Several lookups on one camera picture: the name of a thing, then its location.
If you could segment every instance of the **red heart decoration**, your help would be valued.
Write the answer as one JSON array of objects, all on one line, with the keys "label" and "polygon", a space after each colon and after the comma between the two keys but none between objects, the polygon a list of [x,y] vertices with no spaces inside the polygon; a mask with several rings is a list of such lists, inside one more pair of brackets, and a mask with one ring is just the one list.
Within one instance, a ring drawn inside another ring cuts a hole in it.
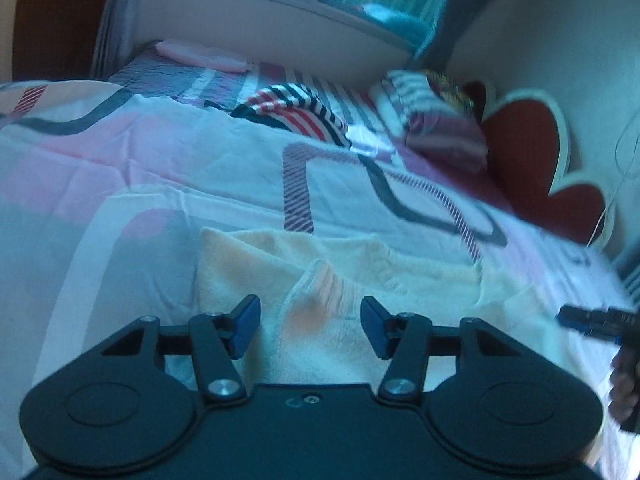
[{"label": "red heart decoration", "polygon": [[[482,95],[477,86],[474,94]],[[489,146],[489,174],[514,213],[554,234],[588,243],[606,199],[591,179],[566,173],[570,140],[556,102],[540,91],[513,92],[489,111],[481,126]],[[606,218],[595,237],[605,225]],[[607,231],[602,238],[608,238]]]}]

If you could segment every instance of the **white towel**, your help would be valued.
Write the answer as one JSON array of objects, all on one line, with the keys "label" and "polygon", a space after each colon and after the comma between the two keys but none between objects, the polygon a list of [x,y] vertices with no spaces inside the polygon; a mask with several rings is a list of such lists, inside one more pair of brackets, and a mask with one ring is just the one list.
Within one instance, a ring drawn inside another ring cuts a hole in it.
[{"label": "white towel", "polygon": [[[360,301],[375,296],[392,314],[417,312],[457,326],[480,317],[577,374],[565,333],[534,289],[486,264],[459,266],[404,256],[377,237],[323,239],[288,232],[204,230],[198,268],[203,310],[229,312],[247,294],[262,321],[238,363],[254,383],[370,383],[379,361],[360,326]],[[425,389],[454,373],[453,358],[430,361]]]}]

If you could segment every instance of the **striped cloth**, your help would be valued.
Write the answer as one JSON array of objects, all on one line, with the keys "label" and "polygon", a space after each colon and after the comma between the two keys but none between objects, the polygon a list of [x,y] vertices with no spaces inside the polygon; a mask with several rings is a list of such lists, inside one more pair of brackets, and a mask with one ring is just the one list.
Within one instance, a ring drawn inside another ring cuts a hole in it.
[{"label": "striped cloth", "polygon": [[346,122],[305,85],[267,86],[249,96],[231,112],[231,116],[289,130],[336,146],[351,147],[346,137]]},{"label": "striped cloth", "polygon": [[110,82],[144,97],[171,96],[189,102],[210,101],[230,112],[261,88],[292,84],[310,88],[331,110],[351,124],[372,132],[386,133],[386,127],[366,92],[359,92],[321,77],[266,62],[256,62],[250,72],[237,74],[186,66],[145,50]]},{"label": "striped cloth", "polygon": [[392,70],[371,88],[389,132],[414,152],[469,173],[486,168],[488,148],[472,114],[421,72]]}]

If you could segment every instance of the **striped pillow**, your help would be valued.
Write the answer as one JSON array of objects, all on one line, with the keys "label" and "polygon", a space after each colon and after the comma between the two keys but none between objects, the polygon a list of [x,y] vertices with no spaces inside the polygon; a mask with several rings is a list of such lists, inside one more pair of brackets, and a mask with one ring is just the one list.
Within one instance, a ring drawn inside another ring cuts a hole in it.
[{"label": "striped pillow", "polygon": [[393,70],[369,95],[389,132],[412,150],[471,173],[486,168],[488,149],[473,115],[447,103],[425,73]]},{"label": "striped pillow", "polygon": [[304,85],[271,85],[237,106],[232,117],[289,130],[336,146],[351,147],[348,126]]}]

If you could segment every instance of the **wooden door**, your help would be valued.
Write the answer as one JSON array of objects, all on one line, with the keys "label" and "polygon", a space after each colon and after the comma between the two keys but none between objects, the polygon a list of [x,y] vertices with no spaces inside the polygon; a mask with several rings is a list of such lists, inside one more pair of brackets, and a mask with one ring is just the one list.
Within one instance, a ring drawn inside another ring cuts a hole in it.
[{"label": "wooden door", "polygon": [[105,0],[18,0],[14,80],[89,76]]}]

